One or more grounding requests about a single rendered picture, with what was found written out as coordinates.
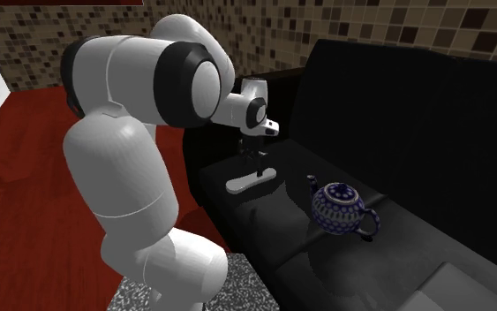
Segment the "grey flat box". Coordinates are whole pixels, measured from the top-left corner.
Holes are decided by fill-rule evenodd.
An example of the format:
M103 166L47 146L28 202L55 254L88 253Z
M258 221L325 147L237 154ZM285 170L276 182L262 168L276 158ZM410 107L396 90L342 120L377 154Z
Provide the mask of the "grey flat box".
M396 311L497 311L497 295L443 262Z

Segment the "white flat oblong object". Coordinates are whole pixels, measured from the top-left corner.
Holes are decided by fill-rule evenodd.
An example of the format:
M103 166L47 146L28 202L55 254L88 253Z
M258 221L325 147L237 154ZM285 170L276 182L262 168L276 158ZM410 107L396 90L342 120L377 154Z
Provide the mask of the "white flat oblong object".
M260 175L258 172L251 173L241 178L234 178L226 182L225 187L228 193L238 194L243 191L272 180L276 177L276 170L274 168L266 168Z

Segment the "blue patterned teapot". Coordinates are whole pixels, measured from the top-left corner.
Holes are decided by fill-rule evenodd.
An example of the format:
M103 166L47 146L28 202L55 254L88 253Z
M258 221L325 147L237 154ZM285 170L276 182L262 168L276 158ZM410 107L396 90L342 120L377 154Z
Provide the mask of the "blue patterned teapot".
M310 186L313 220L323 231L333 235L356 233L363 240L373 240L381 228L380 217L374 209L365 206L354 187L341 182L319 187L314 175L307 175L306 178ZM372 232L360 227L366 215L374 221Z

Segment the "speckled grey robot stand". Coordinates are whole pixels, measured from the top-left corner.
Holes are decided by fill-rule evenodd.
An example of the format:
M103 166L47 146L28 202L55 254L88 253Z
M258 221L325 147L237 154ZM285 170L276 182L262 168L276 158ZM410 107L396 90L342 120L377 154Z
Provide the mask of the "speckled grey robot stand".
M207 311L280 311L278 303L243 254L227 253L228 274ZM150 288L124 277L107 311L151 311Z

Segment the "black sofa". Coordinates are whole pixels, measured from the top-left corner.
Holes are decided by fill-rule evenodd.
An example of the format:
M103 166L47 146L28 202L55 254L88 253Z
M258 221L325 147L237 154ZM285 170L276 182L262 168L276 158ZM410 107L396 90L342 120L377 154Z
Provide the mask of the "black sofa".
M396 311L443 262L497 295L497 62L322 39L266 80L274 179L227 192L255 166L223 125L186 131L183 152L192 196L281 311ZM323 231L307 175L354 187L373 240Z

